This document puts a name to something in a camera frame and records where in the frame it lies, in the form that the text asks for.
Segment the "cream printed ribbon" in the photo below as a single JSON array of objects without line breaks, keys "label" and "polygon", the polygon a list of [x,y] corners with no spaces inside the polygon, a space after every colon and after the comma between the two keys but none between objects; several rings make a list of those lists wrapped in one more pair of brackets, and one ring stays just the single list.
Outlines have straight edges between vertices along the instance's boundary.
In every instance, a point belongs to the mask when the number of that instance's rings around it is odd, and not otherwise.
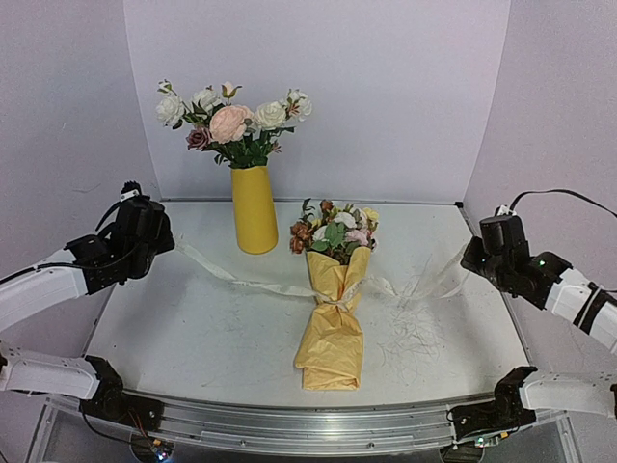
[{"label": "cream printed ribbon", "polygon": [[385,295],[394,300],[403,301],[404,303],[409,301],[452,297],[461,291],[469,278],[469,271],[465,271],[461,280],[454,280],[456,284],[454,288],[442,292],[442,289],[445,289],[445,283],[448,278],[454,277],[454,269],[460,267],[460,261],[465,251],[465,246],[463,246],[437,273],[430,271],[429,265],[432,263],[432,260],[428,259],[422,274],[418,277],[415,285],[411,289],[399,291],[389,280],[380,276],[368,275],[362,278],[358,283],[352,284],[351,288],[346,289],[342,296],[333,299],[331,296],[315,291],[312,288],[239,280],[234,275],[227,272],[227,270],[208,260],[200,251],[180,238],[175,242],[175,249],[188,259],[196,262],[213,277],[231,285],[254,288],[285,297],[314,298],[318,300],[319,304],[337,306],[345,311],[348,311],[348,309],[345,308],[347,303],[356,295],[360,293],[365,294],[366,292],[369,294]]}]

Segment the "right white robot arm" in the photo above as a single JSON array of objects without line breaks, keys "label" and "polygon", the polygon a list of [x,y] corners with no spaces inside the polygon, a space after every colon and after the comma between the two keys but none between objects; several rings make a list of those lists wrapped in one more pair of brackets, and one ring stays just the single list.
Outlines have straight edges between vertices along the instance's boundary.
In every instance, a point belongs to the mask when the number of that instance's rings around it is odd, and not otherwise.
[{"label": "right white robot arm", "polygon": [[[497,290],[521,297],[537,309],[561,317],[616,351],[616,299],[568,261],[552,253],[533,256],[517,215],[503,214],[480,223],[461,265]],[[565,410],[616,416],[616,376],[599,372],[548,372],[518,367],[500,379],[489,401],[452,408],[447,416],[457,443],[482,446],[494,437],[536,422],[539,410]]]}]

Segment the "yellow paper bouquet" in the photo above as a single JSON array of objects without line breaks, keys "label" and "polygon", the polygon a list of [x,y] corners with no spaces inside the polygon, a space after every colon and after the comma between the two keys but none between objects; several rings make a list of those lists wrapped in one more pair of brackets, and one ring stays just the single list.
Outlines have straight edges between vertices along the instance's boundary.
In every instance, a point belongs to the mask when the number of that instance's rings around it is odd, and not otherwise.
[{"label": "yellow paper bouquet", "polygon": [[306,199],[290,227],[290,250],[306,255],[316,307],[294,364],[308,391],[355,391],[361,385],[364,337],[355,311],[376,248],[379,214],[329,200]]}]

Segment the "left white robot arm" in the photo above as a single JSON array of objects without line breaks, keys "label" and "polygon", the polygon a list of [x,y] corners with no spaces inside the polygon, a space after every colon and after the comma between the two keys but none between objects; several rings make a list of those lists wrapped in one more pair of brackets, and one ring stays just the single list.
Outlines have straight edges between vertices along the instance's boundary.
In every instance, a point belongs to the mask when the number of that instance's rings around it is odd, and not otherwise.
[{"label": "left white robot arm", "polygon": [[[57,304],[142,279],[157,256],[173,249],[165,207],[143,194],[138,183],[128,182],[93,234],[2,279],[1,327],[8,329]],[[111,364],[91,355],[63,358],[4,343],[1,388],[75,397],[83,415],[142,432],[158,430],[163,418],[161,401],[128,393]]]}]

